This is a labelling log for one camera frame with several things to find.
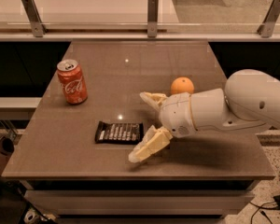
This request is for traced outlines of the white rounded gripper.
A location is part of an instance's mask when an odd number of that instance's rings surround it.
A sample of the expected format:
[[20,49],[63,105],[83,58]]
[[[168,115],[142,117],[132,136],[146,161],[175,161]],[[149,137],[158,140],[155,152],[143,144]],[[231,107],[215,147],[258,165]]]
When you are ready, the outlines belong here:
[[159,120],[165,127],[151,126],[142,141],[129,154],[129,161],[144,161],[170,144],[174,137],[182,138],[196,133],[190,112],[190,94],[179,93],[167,98],[163,93],[141,92],[141,99],[159,112]]

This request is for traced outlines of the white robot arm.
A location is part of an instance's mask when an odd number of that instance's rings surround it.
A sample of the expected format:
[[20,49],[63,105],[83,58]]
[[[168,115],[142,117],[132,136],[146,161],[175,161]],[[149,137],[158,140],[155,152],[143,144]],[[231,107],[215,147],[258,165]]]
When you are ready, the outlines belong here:
[[200,131],[259,133],[280,130],[280,81],[258,70],[233,73],[223,89],[190,94],[142,92],[141,99],[159,114],[161,127],[150,127],[129,154],[138,163],[170,144],[172,138]]

